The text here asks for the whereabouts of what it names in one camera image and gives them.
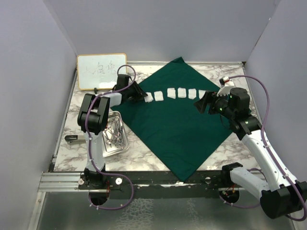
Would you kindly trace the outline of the white gauze pad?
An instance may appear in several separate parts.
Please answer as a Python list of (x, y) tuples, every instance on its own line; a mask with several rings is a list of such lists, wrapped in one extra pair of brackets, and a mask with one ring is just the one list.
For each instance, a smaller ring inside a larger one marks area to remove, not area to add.
[(147, 92), (146, 94), (147, 94), (147, 96), (144, 98), (144, 101), (145, 101), (146, 103), (152, 102), (152, 101), (154, 100), (154, 99), (153, 99), (153, 96), (152, 96), (152, 93), (151, 93), (151, 92)]
[(186, 96), (187, 96), (186, 89), (185, 88), (178, 88), (177, 89), (177, 95), (178, 95), (178, 98), (186, 98)]
[(156, 102), (163, 101), (164, 100), (163, 92), (162, 91), (154, 92), (154, 99)]
[(167, 89), (167, 96), (168, 96), (168, 98), (176, 99), (176, 89), (175, 88), (168, 88)]
[(197, 97), (197, 91), (196, 89), (189, 89), (188, 90), (188, 98), (191, 100), (194, 100)]
[(206, 93), (205, 90), (199, 90), (198, 92), (199, 92), (199, 99), (201, 99), (204, 96), (204, 94)]

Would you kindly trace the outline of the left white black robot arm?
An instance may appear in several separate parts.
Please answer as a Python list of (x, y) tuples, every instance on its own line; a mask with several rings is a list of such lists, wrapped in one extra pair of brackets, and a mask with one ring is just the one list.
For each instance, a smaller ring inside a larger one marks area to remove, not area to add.
[(85, 94), (79, 110), (77, 124), (84, 134), (87, 147), (87, 163), (83, 179), (93, 188), (101, 189), (106, 183), (105, 161), (103, 159), (103, 131), (106, 130), (109, 109), (128, 100), (137, 102), (148, 94), (127, 74), (119, 74), (111, 91), (95, 95)]

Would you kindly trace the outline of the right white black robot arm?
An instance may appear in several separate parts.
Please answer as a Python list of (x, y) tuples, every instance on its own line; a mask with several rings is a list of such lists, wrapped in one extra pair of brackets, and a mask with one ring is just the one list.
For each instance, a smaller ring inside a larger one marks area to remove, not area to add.
[(299, 182), (269, 147), (259, 120), (249, 112), (249, 102), (247, 90), (235, 87), (223, 96), (205, 92), (194, 103), (201, 114), (207, 110), (210, 115), (219, 114), (228, 120), (230, 130), (249, 149), (266, 178), (264, 181), (240, 163), (232, 163), (222, 167), (221, 184), (225, 187), (237, 184), (246, 189), (259, 200), (262, 210), (271, 219), (306, 210), (307, 183)]

